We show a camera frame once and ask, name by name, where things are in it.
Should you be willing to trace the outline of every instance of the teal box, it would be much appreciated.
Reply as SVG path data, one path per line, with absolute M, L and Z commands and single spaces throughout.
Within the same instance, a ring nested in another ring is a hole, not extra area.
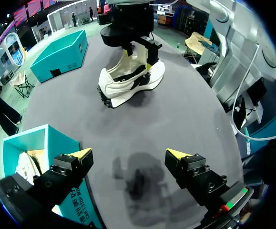
M 85 30 L 71 33 L 53 41 L 31 65 L 40 83 L 82 66 L 88 47 Z
M 67 137 L 49 125 L 42 125 L 3 139 L 4 175 L 15 173 L 19 154 L 27 150 L 44 149 L 48 155 L 47 170 L 59 154 L 70 154 L 80 150 L 79 142 Z M 85 179 L 79 188 L 73 188 L 61 205 L 57 206 L 59 215 L 84 225 L 102 225 L 94 210 Z

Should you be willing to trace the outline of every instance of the green light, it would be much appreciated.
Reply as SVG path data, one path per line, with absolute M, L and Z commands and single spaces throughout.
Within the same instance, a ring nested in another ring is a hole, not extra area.
M 233 203 L 231 203 L 231 202 L 228 202 L 228 203 L 227 203 L 227 207 L 228 207 L 229 209 L 233 208 L 233 206 L 234 206 Z

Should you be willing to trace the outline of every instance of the black stand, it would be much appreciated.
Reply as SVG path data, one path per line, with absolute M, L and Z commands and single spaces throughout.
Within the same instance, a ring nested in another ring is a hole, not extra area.
M 27 75 L 25 75 L 24 77 L 25 77 L 25 82 L 21 85 L 18 85 L 17 88 L 15 89 L 22 96 L 22 98 L 28 98 L 30 95 L 30 92 L 28 92 L 28 89 L 33 88 L 34 85 L 29 83 L 27 79 Z

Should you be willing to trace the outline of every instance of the display screen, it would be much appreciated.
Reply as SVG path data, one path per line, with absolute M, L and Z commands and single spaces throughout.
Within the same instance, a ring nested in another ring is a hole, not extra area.
M 50 6 L 54 5 L 56 3 L 56 0 L 50 0 Z
M 1 60 L 2 63 L 6 63 L 6 61 L 9 60 L 6 52 L 2 55 L 2 57 L 0 58 L 0 60 Z
M 28 16 L 25 6 L 19 8 L 17 11 L 14 12 L 15 26 L 19 26 L 20 24 L 24 23 L 27 19 Z
M 15 64 L 20 65 L 22 64 L 23 56 L 22 53 L 19 50 L 19 44 L 18 42 L 14 42 L 9 48 L 8 48 L 12 59 L 14 60 Z
M 28 11 L 29 11 L 29 16 L 32 17 L 39 11 L 41 11 L 41 2 L 40 0 L 32 0 L 28 2 Z
M 42 0 L 43 8 L 48 8 L 50 6 L 50 0 Z
M 18 42 L 14 42 L 9 48 L 10 55 L 12 56 L 19 49 Z

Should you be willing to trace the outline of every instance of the black shoe sole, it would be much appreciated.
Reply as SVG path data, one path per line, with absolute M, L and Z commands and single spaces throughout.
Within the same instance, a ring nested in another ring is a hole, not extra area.
M 104 105 L 107 106 L 107 107 L 109 107 L 109 108 L 114 108 L 112 106 L 111 99 L 107 98 L 107 96 L 104 95 L 104 93 L 102 92 L 102 90 L 101 90 L 101 88 L 100 88 L 99 85 L 98 85 L 98 91 L 99 91 L 99 93 L 101 95 L 101 99 L 102 99 Z

